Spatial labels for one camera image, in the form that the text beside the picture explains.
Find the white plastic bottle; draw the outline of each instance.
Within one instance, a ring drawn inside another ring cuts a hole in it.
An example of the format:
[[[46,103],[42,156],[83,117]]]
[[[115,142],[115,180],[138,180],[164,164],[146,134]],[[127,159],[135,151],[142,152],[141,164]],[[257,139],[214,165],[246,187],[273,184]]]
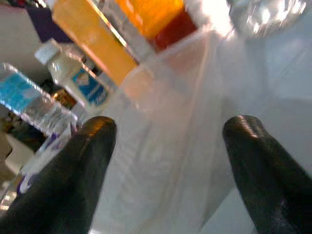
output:
[[[46,42],[35,57],[48,66],[54,83],[70,93],[87,112],[93,113],[106,107],[109,87],[99,83],[95,74],[86,71],[79,60],[62,53],[55,40]]]
[[[9,63],[0,63],[0,103],[48,136],[77,123],[70,110]]]

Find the blue bottle label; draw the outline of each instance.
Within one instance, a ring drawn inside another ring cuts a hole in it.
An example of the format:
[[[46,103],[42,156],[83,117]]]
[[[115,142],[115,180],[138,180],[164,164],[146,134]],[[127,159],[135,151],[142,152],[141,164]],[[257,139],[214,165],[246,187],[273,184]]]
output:
[[[90,104],[101,105],[107,98],[107,90],[98,83],[84,69],[81,69],[74,77],[74,83],[80,89]]]
[[[41,92],[27,79],[22,74],[14,73],[0,82],[0,103],[22,113],[34,99],[41,96]]]

